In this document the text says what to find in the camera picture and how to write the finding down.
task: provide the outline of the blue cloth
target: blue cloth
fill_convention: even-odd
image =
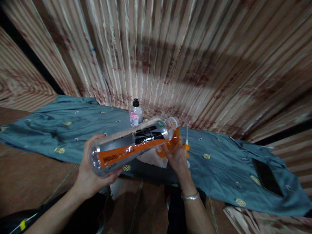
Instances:
[[[128,128],[131,125],[125,110],[101,106],[90,97],[58,96],[56,102],[2,126],[5,130],[0,138],[3,143],[18,149],[80,163],[84,142],[94,134],[111,135]],[[181,127],[180,132],[185,138],[186,129]],[[188,134],[189,169],[196,187],[207,196],[274,215],[304,216],[311,209],[298,178],[266,148],[207,131],[189,129]],[[253,158],[270,166],[284,198],[259,185]],[[124,174],[179,185],[170,165],[164,169],[136,159],[129,165],[130,171]]]

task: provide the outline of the hand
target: hand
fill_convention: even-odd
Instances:
[[[84,144],[84,157],[82,158],[78,178],[73,186],[73,189],[80,198],[85,200],[94,196],[102,188],[113,184],[117,177],[123,172],[123,169],[120,168],[106,178],[101,178],[94,174],[88,155],[89,147],[93,140],[104,136],[106,136],[106,134],[94,135]]]
[[[187,150],[182,143],[182,136],[178,135],[178,143],[172,151],[168,149],[166,144],[162,145],[162,149],[165,151],[168,161],[174,171],[179,175],[180,173],[188,172],[188,164],[186,162]]]

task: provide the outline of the brown floor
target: brown floor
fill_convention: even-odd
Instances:
[[[30,113],[0,108],[0,126]],[[0,144],[0,218],[14,212],[34,209],[67,191],[75,182],[79,165],[58,162]],[[166,233],[168,227],[164,186],[121,176],[111,185],[103,233]],[[222,208],[224,202],[211,199],[219,233],[237,233]],[[209,198],[209,220],[217,233]]]

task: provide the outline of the black phone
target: black phone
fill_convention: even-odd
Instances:
[[[269,165],[256,159],[253,159],[253,163],[254,163],[254,167],[256,168],[262,187],[264,187],[266,190],[270,191],[271,193],[274,193],[275,195],[283,198],[284,195],[278,183],[276,182],[276,179]]]

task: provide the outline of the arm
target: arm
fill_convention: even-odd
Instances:
[[[196,195],[197,189],[187,166],[187,151],[183,147],[182,137],[179,136],[179,142],[172,151],[169,151],[166,145],[162,145],[162,147],[171,167],[179,178],[183,196]],[[200,198],[192,201],[184,201],[184,207],[186,226],[190,233],[207,233],[213,230],[206,208]]]
[[[106,178],[100,178],[92,171],[88,149],[91,141],[104,137],[97,134],[84,145],[84,157],[79,167],[79,174],[74,186],[47,212],[45,212],[29,229],[28,233],[60,233],[66,226],[75,210],[87,199],[94,196],[102,188],[115,182],[122,173],[122,168]]]

